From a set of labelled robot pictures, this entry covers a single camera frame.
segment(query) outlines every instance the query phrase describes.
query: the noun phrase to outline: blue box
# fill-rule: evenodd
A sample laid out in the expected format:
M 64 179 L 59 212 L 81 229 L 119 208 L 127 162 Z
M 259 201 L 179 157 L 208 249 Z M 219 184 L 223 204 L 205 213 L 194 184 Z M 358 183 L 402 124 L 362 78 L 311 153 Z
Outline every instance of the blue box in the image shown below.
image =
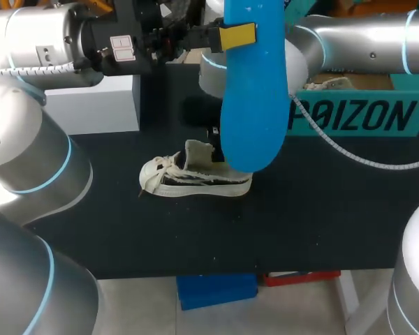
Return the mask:
M 230 276 L 178 276 L 177 290 L 182 310 L 250 299 L 258 294 L 254 274 Z

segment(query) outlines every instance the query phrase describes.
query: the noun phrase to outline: floor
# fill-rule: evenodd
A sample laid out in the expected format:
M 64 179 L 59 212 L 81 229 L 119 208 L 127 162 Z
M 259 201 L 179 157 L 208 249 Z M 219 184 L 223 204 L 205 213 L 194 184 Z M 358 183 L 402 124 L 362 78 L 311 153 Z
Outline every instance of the floor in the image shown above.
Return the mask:
M 359 298 L 377 271 L 354 271 Z M 181 311 L 175 278 L 100 281 L 109 319 L 104 334 L 344 335 L 333 282 L 260 288 L 255 299 Z M 384 315 L 368 335 L 391 335 Z

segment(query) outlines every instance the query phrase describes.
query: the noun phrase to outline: teal sign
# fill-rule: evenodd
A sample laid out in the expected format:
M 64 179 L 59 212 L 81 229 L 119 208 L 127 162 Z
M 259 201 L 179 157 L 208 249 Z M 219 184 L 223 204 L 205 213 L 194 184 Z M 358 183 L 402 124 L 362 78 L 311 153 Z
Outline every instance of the teal sign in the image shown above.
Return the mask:
M 419 133 L 419 92 L 301 91 L 312 119 L 331 136 L 413 137 Z M 287 136 L 316 132 L 291 103 Z

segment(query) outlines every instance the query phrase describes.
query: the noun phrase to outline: rubber sole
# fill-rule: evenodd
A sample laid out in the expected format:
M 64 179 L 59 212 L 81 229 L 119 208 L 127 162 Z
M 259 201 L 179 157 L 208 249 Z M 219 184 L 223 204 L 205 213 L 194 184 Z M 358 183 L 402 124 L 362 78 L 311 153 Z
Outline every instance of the rubber sole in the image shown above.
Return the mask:
M 140 181 L 146 178 L 145 166 L 140 172 Z M 145 190 L 148 193 L 157 195 L 159 197 L 180 198 L 189 195 L 216 195 L 219 197 L 240 197 L 246 194 L 251 187 L 252 179 L 245 181 L 242 184 L 231 185 L 214 185 L 214 186 L 170 186 L 160 185 L 153 192 Z

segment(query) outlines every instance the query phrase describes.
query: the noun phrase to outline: sticker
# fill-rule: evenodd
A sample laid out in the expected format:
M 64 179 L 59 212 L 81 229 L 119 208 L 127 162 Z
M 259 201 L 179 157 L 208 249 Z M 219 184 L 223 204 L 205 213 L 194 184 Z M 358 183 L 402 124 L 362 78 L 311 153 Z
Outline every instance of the sticker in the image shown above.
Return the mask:
M 119 49 L 113 50 L 116 61 L 135 61 L 135 55 L 133 54 L 133 49 Z
M 116 61 L 135 61 L 135 55 L 133 51 L 132 37 L 129 35 L 125 36 L 113 36 L 110 37 L 112 43 L 113 54 Z

